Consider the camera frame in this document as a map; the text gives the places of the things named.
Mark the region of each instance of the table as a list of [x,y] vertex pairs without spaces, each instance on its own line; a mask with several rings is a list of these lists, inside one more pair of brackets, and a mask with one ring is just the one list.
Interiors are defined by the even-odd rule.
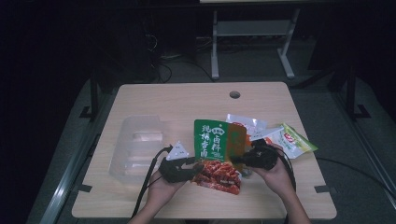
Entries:
[[[240,97],[230,97],[238,91]],[[304,126],[282,82],[195,83],[123,85],[108,115],[83,185],[72,209],[74,217],[130,217],[143,183],[122,184],[109,174],[109,164],[124,119],[131,115],[158,115],[163,123],[164,146],[180,141],[193,152],[195,119],[225,120],[235,114],[268,121],[268,127],[288,123],[304,136]],[[292,161],[297,194],[313,219],[331,219],[336,210],[329,192],[316,193],[325,181],[313,153]],[[241,192],[233,195],[186,183],[156,218],[283,218],[279,198],[256,174],[243,179]]]

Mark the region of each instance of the hand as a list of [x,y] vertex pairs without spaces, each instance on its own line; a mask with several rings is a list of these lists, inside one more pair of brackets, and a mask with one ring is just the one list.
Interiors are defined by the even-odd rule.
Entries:
[[[276,144],[269,144],[272,147],[283,148]],[[294,193],[294,188],[291,184],[289,174],[280,158],[277,159],[276,165],[271,170],[267,171],[262,168],[251,168],[252,171],[264,179],[267,186],[279,197],[287,197],[289,194]]]
[[186,182],[169,183],[156,171],[149,180],[148,199],[145,206],[132,218],[129,224],[149,223]]

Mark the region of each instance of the floor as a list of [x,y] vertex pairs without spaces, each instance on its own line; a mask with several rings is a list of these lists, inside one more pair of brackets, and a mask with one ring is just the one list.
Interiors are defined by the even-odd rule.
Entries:
[[[396,220],[394,199],[391,201],[386,192],[367,175],[379,178],[372,164],[374,152],[389,178],[396,180],[396,151],[393,150],[396,140],[392,136],[396,133],[396,124],[377,102],[370,86],[360,79],[356,85],[356,105],[364,105],[371,117],[356,121],[345,113],[346,87],[339,92],[327,89],[332,74],[304,89],[294,89],[293,85],[319,72],[307,70],[316,41],[308,38],[296,39],[291,43],[288,57],[296,76],[294,79],[286,78],[277,58],[276,49],[282,43],[282,38],[254,38],[249,39],[248,44],[244,41],[236,45],[224,41],[224,49],[219,53],[220,78],[217,82],[282,81],[290,86],[306,133],[310,141],[319,146],[315,154],[338,213],[332,220],[313,220],[313,223],[393,223]],[[159,78],[153,82],[161,83],[166,79],[167,83],[212,82],[210,49],[205,48],[205,45],[200,49],[194,60],[179,56],[177,52],[165,52],[161,65],[158,65]],[[97,119],[82,119],[81,111],[91,102],[90,82],[85,83],[70,111],[27,223],[41,220],[75,151],[90,147],[95,136],[100,134],[116,94],[117,89],[111,93],[100,92]],[[126,223],[128,218],[76,218],[71,215],[78,187],[93,153],[93,150],[87,151],[85,162],[68,191],[56,223]],[[265,220],[264,223],[283,222]]]

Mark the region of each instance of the dark background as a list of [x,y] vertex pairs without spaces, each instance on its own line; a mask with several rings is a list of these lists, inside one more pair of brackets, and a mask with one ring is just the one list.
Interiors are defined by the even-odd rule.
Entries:
[[[70,109],[92,73],[102,91],[122,83],[148,83],[155,78],[150,64],[162,52],[148,53],[146,33],[162,40],[159,49],[179,49],[192,58],[195,37],[211,36],[208,11],[161,11],[148,21],[128,12],[76,10],[93,2],[98,4],[0,2],[1,222],[26,221]],[[390,1],[305,7],[294,37],[317,39],[312,69],[339,61],[353,64],[396,120],[394,8]],[[231,19],[258,15],[236,12],[222,15]]]

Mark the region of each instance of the dark gray floor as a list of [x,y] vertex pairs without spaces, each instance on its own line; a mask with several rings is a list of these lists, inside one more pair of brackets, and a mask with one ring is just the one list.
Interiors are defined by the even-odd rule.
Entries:
[[[310,78],[317,71],[307,71],[314,40],[295,40],[288,53],[291,67],[296,78],[286,78],[276,48],[281,40],[261,39],[255,42],[258,46],[235,48],[234,53],[219,54],[220,78],[218,82],[235,81],[283,81],[288,85],[299,83]],[[186,58],[175,58],[163,62],[172,70],[169,83],[211,82],[207,73],[210,72],[210,53],[208,50],[198,53],[195,62]],[[160,66],[163,78],[170,75],[170,70]],[[317,157],[332,159],[356,167],[363,172],[375,175],[361,140],[357,137],[356,127],[365,134],[369,145],[373,147],[378,158],[383,162],[389,176],[396,180],[395,148],[396,124],[376,101],[371,88],[358,79],[356,104],[364,105],[370,119],[350,121],[344,113],[345,89],[339,93],[329,92],[326,85],[332,76],[327,76],[303,90],[290,90],[304,128],[309,139],[319,147]],[[81,90],[64,128],[64,133],[49,168],[48,175],[40,190],[28,223],[38,223],[47,208],[50,199],[64,173],[71,155],[87,134],[100,133],[106,120],[112,101],[116,95],[100,94],[101,113],[104,119],[96,129],[87,119],[81,119],[82,108],[90,104],[89,83]],[[89,165],[87,159],[76,186],[81,183]],[[396,211],[385,191],[374,181],[342,165],[319,161],[319,166],[327,185],[332,189],[332,198],[337,209],[337,217],[333,220],[315,220],[314,223],[394,223]],[[75,218],[71,208],[77,193],[70,190],[57,223],[126,223],[126,218],[117,219],[86,219]],[[281,220],[268,220],[265,223],[283,223]]]

